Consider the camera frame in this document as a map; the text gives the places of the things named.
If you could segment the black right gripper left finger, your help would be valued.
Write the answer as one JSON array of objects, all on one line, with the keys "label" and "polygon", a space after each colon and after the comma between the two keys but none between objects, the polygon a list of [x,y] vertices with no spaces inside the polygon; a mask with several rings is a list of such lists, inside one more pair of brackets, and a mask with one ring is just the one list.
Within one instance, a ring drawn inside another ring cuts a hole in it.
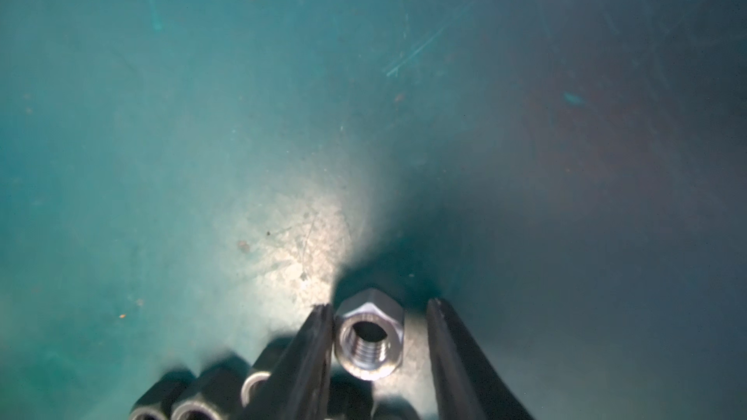
[{"label": "black right gripper left finger", "polygon": [[329,303],[315,305],[270,378],[235,419],[324,419],[327,417],[332,369],[334,312]]}]

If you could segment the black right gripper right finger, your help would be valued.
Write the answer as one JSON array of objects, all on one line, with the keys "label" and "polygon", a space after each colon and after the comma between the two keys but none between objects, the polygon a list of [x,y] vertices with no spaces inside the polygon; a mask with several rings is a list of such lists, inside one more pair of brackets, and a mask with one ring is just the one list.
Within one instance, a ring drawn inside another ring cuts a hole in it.
[{"label": "black right gripper right finger", "polygon": [[446,299],[428,301],[426,320],[439,418],[533,418]]}]

